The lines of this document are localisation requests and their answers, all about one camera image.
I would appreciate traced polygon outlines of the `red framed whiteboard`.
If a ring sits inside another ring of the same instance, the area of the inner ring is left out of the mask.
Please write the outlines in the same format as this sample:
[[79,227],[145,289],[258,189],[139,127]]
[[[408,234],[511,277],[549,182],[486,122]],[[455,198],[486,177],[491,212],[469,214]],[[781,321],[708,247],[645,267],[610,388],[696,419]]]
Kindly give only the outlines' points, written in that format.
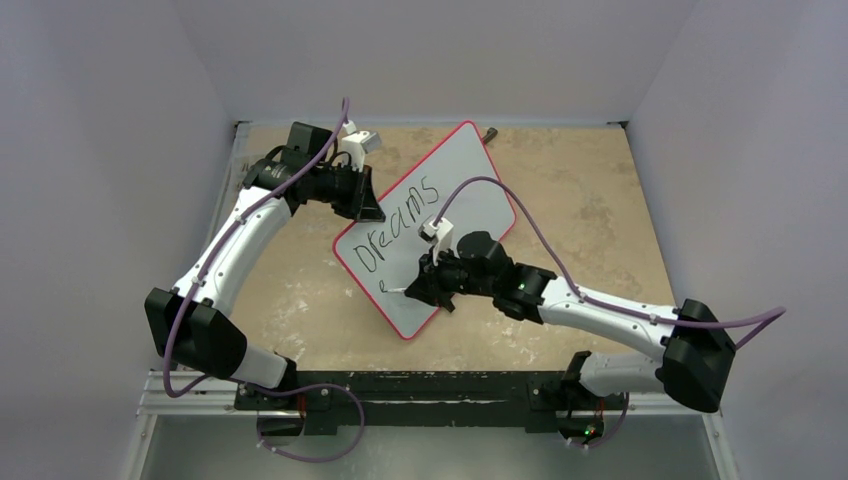
[[384,222],[352,223],[334,240],[339,262],[400,338],[413,338],[437,312],[383,293],[406,288],[417,276],[418,260],[429,251],[419,227],[445,208],[454,241],[478,230],[502,239],[516,212],[508,195],[491,184],[498,176],[476,125],[465,121],[380,196]]

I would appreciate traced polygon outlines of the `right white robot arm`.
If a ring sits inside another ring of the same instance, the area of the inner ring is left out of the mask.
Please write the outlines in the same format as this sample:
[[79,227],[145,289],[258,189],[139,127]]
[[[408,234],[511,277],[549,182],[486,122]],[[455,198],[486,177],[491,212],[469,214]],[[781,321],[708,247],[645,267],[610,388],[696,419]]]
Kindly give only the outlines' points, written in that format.
[[453,311],[456,294],[488,297],[505,316],[575,328],[632,348],[630,354],[576,355],[561,381],[564,399],[584,407],[623,392],[665,393],[684,407],[718,411],[737,348],[709,307],[638,304],[589,291],[575,293],[552,271],[517,263],[484,231],[456,249],[431,249],[403,291],[408,298]]

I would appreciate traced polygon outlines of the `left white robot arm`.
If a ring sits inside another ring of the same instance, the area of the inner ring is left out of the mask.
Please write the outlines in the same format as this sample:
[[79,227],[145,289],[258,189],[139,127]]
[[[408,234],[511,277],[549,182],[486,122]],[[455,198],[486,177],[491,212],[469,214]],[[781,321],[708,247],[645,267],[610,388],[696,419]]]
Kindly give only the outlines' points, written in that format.
[[385,221],[365,162],[380,145],[376,131],[350,121],[334,131],[295,122],[285,144],[249,167],[231,213],[199,259],[171,288],[154,288],[145,299],[166,367],[258,387],[275,409],[295,402],[295,361],[251,344],[229,317],[259,256],[300,206],[320,202],[354,222]]

